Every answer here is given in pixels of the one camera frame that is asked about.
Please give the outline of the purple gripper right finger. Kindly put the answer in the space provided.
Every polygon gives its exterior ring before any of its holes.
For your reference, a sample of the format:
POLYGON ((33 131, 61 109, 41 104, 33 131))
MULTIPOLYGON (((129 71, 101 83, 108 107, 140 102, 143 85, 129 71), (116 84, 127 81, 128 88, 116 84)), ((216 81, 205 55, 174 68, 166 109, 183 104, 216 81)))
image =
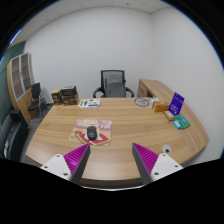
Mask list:
POLYGON ((182 169, 167 153, 157 154, 137 143, 132 144, 132 154, 144 185, 182 169))

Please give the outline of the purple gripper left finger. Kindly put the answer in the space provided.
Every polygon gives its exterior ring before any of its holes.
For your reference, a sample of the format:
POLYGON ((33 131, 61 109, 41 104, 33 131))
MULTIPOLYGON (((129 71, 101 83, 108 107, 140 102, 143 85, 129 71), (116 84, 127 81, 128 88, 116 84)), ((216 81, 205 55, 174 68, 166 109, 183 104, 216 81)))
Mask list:
POLYGON ((90 155, 90 145, 85 144, 62 155, 54 155, 42 169, 65 180, 79 184, 90 155))

